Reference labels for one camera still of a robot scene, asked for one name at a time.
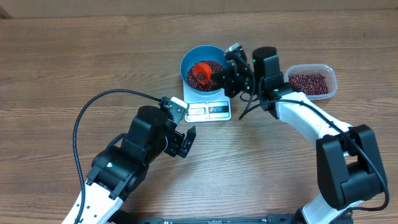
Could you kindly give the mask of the red scoop with blue handle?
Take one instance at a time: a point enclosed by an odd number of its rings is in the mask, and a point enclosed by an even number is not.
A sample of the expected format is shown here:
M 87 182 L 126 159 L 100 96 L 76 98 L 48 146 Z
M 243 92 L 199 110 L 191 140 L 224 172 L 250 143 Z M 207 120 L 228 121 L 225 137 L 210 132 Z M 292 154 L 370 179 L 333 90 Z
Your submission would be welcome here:
M 211 81 L 213 71 L 207 63 L 198 63 L 193 66 L 193 76 L 201 85 L 206 85 Z

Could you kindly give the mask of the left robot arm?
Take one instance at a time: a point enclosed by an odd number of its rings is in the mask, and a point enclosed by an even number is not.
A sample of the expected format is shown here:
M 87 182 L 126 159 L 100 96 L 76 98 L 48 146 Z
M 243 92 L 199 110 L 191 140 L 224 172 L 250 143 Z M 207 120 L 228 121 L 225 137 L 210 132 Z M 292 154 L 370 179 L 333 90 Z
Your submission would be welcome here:
M 161 153 L 186 157 L 196 129 L 176 131 L 187 103 L 141 106 L 127 133 L 115 137 L 91 163 L 91 170 L 64 223 L 106 223 L 145 179 Z

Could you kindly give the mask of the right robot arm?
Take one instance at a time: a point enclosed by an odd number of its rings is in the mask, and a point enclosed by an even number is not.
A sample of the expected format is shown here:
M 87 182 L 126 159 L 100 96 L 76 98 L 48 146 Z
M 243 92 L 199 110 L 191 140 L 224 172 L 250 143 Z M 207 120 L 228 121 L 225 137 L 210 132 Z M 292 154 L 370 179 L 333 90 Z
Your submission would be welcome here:
M 241 45 L 224 52 L 230 66 L 211 75 L 233 98 L 257 96 L 257 107 L 302 134 L 316 149 L 320 193 L 292 216 L 292 223 L 350 223 L 353 211 L 378 212 L 389 204 L 387 177 L 374 131 L 352 126 L 313 104 L 295 85 L 285 82 L 275 47 L 260 47 L 247 61 Z

